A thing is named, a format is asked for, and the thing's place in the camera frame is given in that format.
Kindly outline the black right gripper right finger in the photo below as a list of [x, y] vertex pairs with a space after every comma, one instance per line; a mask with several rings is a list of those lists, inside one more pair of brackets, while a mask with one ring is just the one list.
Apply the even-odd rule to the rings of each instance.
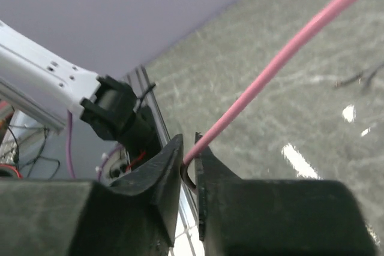
[[376, 255], [359, 204], [335, 180], [242, 179], [205, 148], [195, 159], [206, 255]]

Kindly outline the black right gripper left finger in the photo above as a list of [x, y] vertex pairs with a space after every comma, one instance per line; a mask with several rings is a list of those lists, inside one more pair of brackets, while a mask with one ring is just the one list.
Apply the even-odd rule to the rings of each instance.
[[1, 180], [2, 255], [167, 255], [175, 242], [183, 157], [178, 134], [110, 186]]

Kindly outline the pink headphones with cable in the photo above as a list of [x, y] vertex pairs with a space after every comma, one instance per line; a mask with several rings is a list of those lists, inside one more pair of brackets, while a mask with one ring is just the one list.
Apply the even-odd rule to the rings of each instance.
[[201, 153], [226, 127], [242, 112], [246, 106], [262, 91], [287, 62], [321, 29], [331, 23], [341, 12], [357, 0], [331, 0], [326, 4], [287, 44], [274, 56], [270, 63], [254, 79], [248, 88], [213, 124], [206, 134], [184, 156], [181, 166], [181, 178], [192, 193], [197, 192], [197, 185], [188, 175], [188, 167], [192, 160]]

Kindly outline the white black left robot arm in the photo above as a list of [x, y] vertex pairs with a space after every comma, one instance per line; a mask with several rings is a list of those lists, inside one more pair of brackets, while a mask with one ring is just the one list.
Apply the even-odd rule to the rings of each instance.
[[11, 79], [42, 89], [99, 138], [117, 141], [127, 150], [145, 149], [155, 135], [155, 129], [135, 112], [138, 97], [128, 83], [72, 64], [1, 23], [1, 98], [41, 123], [62, 128], [58, 115]]

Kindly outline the aluminium front rail frame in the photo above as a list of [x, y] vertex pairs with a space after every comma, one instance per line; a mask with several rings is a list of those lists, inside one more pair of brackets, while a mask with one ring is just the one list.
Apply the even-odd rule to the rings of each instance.
[[181, 184], [182, 137], [171, 137], [142, 67], [105, 77], [84, 118], [29, 74], [1, 72], [16, 109], [7, 133], [22, 172], [1, 179], [2, 255], [203, 255], [196, 208]]

